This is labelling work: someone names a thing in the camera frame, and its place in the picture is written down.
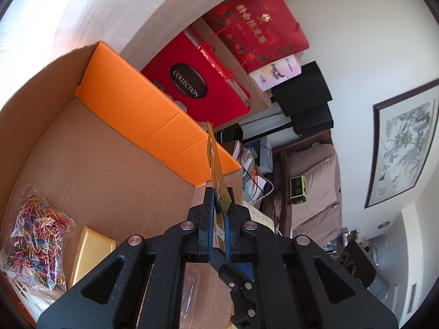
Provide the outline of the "gold foil packet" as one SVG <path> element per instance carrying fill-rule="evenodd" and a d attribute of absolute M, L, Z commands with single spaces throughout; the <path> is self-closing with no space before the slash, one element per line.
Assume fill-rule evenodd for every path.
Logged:
<path fill-rule="evenodd" d="M 213 246 L 220 249 L 223 253 L 226 253 L 226 216 L 232 204 L 232 199 L 223 177 L 220 155 L 210 123 L 207 123 L 207 130 L 208 163 L 210 167 L 211 184 L 214 190 Z"/>

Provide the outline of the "bag of coloured rubber bands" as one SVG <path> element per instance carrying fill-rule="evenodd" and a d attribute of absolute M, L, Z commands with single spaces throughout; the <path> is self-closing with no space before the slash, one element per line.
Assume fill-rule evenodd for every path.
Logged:
<path fill-rule="evenodd" d="M 2 272 L 32 289 L 65 292 L 63 253 L 75 227 L 71 217 L 27 186 L 10 222 Z"/>

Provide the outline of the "yellow blue checked bedspread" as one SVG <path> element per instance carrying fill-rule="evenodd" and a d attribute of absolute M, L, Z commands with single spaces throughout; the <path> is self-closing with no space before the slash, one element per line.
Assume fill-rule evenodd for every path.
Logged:
<path fill-rule="evenodd" d="M 253 205 L 242 200 L 242 205 L 245 206 L 249 210 L 250 217 L 252 221 L 257 223 L 261 223 L 262 225 L 270 228 L 271 231 L 275 232 L 275 224 L 274 221 L 267 215 L 263 214 L 261 211 L 256 209 Z"/>

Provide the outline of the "brown wooden sofa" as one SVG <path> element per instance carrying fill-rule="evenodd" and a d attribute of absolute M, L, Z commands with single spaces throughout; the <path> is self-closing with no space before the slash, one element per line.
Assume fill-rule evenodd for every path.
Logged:
<path fill-rule="evenodd" d="M 339 159 L 331 132 L 319 132 L 279 146 L 273 152 L 275 219 L 283 236 L 310 237 L 319 246 L 336 238 L 342 228 Z M 289 179 L 306 177 L 307 200 L 292 204 Z"/>

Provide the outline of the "orange fresh fruit cardboard box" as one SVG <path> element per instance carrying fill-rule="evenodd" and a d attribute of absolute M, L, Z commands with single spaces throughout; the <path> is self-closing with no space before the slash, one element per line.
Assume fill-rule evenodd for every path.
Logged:
<path fill-rule="evenodd" d="M 54 60 L 1 107 L 1 236 L 28 186 L 115 241 L 159 236 L 199 204 L 207 134 L 100 42 Z"/>

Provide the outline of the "pink white tissue pack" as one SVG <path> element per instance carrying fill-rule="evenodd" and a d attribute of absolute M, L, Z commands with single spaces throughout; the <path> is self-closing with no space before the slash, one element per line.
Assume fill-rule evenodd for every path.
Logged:
<path fill-rule="evenodd" d="M 268 91 L 300 73 L 300 63 L 293 54 L 252 71 L 249 76 L 262 91 Z"/>

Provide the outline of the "left black speaker on stand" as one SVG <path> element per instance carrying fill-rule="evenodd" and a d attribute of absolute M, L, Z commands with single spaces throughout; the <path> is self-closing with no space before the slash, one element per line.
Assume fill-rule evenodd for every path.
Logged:
<path fill-rule="evenodd" d="M 271 101 L 289 117 L 332 101 L 332 95 L 316 61 L 301 67 L 301 73 L 271 89 Z"/>

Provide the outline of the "red chocolate collection gift box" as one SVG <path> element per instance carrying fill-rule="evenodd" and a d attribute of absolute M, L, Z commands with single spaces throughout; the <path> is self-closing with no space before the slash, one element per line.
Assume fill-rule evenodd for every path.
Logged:
<path fill-rule="evenodd" d="M 192 27 L 168 43 L 141 73 L 197 122 L 218 127 L 250 111 L 249 92 Z"/>

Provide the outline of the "framed ink painting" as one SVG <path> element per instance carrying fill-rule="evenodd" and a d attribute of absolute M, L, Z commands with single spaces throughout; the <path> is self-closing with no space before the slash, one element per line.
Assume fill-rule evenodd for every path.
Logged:
<path fill-rule="evenodd" d="M 438 128 L 438 80 L 373 105 L 373 160 L 365 208 L 414 188 Z"/>

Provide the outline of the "red tea gift bag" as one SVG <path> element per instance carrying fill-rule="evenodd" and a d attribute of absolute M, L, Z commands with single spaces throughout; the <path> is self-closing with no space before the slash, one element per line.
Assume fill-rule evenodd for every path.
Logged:
<path fill-rule="evenodd" d="M 247 73 L 309 48 L 284 0 L 225 0 L 202 18 Z"/>

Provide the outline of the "white sheer curtain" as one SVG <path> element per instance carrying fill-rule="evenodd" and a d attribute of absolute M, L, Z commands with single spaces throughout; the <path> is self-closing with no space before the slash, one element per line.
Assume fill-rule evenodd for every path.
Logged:
<path fill-rule="evenodd" d="M 13 0 L 1 17 L 1 101 L 72 50 L 107 43 L 143 68 L 224 0 Z"/>

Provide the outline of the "brown cardboard box by wall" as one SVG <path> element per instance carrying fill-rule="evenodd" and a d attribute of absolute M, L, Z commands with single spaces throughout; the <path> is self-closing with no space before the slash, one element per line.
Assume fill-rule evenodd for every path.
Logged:
<path fill-rule="evenodd" d="M 213 69 L 224 77 L 232 90 L 242 98 L 251 112 L 257 113 L 271 107 L 269 96 L 271 89 L 262 91 L 257 86 L 249 76 L 251 72 L 245 71 L 243 63 L 238 62 L 203 19 L 199 18 L 190 25 L 187 35 Z"/>

